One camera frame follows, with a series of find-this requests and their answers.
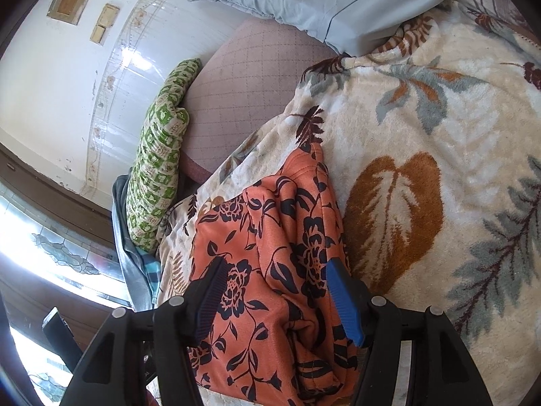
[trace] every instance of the orange fabric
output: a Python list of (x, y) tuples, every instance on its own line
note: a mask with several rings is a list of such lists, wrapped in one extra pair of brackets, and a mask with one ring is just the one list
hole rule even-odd
[(317, 143), (199, 218), (190, 280), (217, 256), (229, 274), (209, 336), (190, 351), (197, 382), (272, 406), (326, 406), (351, 395), (356, 348), (325, 278), (327, 259), (347, 265), (343, 239)]

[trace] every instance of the flower decal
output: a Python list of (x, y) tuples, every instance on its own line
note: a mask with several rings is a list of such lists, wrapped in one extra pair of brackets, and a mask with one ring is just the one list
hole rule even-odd
[(326, 292), (325, 264), (327, 263), (323, 218), (305, 217), (303, 225), (302, 244), (294, 247), (291, 261), (297, 269), (299, 278), (305, 280), (301, 288), (302, 294), (309, 298), (321, 298)]
[(197, 375), (199, 367), (210, 363), (212, 360), (212, 346), (207, 341), (202, 341), (197, 348), (190, 348), (190, 364), (194, 370), (194, 375)]
[(227, 288), (222, 296), (218, 312), (223, 320), (227, 320), (232, 314), (239, 317), (244, 313), (244, 292), (250, 281), (252, 267), (247, 259), (243, 259), (236, 265), (229, 264), (227, 276)]
[(228, 221), (238, 221), (242, 218), (244, 211), (244, 198), (242, 194), (233, 200), (226, 201), (220, 205), (220, 217), (224, 223)]

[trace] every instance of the wall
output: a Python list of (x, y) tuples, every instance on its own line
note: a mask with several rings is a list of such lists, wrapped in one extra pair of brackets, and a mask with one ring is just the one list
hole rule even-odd
[[(85, 185), (96, 92), (116, 39), (138, 0), (88, 0), (77, 26), (47, 18), (40, 0), (0, 61), (0, 141), (69, 190)], [(89, 38), (103, 6), (121, 10), (104, 45)], [(93, 201), (110, 208), (107, 191)]]

